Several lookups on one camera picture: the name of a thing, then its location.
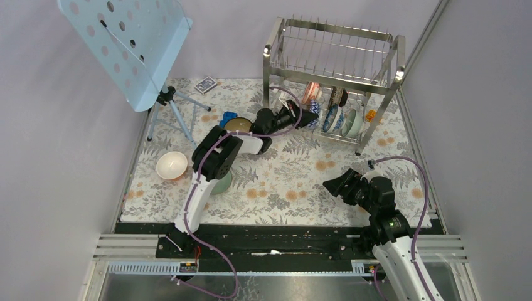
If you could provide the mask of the blue white patterned bowl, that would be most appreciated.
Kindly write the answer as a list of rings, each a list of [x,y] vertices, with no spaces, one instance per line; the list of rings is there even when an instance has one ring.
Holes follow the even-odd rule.
[[[333,105],[324,120],[322,131],[331,134],[341,128],[344,123],[343,108],[339,105]]]

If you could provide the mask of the pale green bowl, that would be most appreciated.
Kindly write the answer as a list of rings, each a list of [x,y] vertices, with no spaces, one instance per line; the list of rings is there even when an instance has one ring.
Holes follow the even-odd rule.
[[[342,137],[355,138],[363,128],[363,116],[357,110],[351,110],[345,117],[340,134]]]

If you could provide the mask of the stainless steel dish rack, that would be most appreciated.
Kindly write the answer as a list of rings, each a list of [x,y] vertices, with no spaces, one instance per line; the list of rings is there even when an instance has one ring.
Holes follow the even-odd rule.
[[[363,118],[360,134],[342,136],[338,130],[328,133],[312,130],[314,135],[354,145],[360,155],[368,145],[388,105],[403,83],[407,48],[404,35],[392,35],[373,28],[356,28],[320,19],[278,17],[263,49],[263,105],[271,106],[272,80],[279,83],[316,82],[325,95],[334,89],[349,93],[347,104],[354,104]],[[370,111],[371,97],[381,96],[373,120],[364,117]]]

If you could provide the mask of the light green celadon bowl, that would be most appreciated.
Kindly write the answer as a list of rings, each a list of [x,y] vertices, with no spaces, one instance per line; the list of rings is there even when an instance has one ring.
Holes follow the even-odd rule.
[[[211,191],[211,195],[218,195],[227,191],[232,182],[232,173],[229,171],[222,179],[220,179]]]

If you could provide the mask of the orange white bowl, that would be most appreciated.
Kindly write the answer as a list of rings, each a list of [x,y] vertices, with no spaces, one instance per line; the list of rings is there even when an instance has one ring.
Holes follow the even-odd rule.
[[[157,175],[164,180],[177,180],[188,168],[187,157],[177,151],[164,154],[156,164]]]

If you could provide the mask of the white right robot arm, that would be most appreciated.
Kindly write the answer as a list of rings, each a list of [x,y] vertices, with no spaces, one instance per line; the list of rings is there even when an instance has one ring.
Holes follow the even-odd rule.
[[[360,174],[348,169],[322,185],[332,196],[369,214],[359,248],[365,257],[379,261],[400,300],[443,299],[420,257],[415,231],[396,208],[390,179],[376,171]]]

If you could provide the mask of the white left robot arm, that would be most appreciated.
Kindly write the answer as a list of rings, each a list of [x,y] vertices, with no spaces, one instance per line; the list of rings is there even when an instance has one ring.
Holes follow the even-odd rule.
[[[192,237],[200,225],[201,214],[213,188],[230,171],[237,155],[263,154],[272,144],[272,137],[300,129],[319,119],[319,114],[289,102],[277,113],[263,108],[256,114],[250,129],[230,132],[216,125],[192,155],[193,174],[187,198],[165,238],[171,250],[181,258],[194,252]]]

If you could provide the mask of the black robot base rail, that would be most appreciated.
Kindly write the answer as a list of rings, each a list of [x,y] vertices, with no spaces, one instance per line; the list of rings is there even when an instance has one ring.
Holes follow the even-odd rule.
[[[173,224],[119,223],[117,235],[152,236],[157,259],[187,259],[201,272],[343,272],[350,260],[372,260],[363,227],[231,226],[204,224],[195,233],[203,246]],[[227,263],[216,250],[230,260]]]

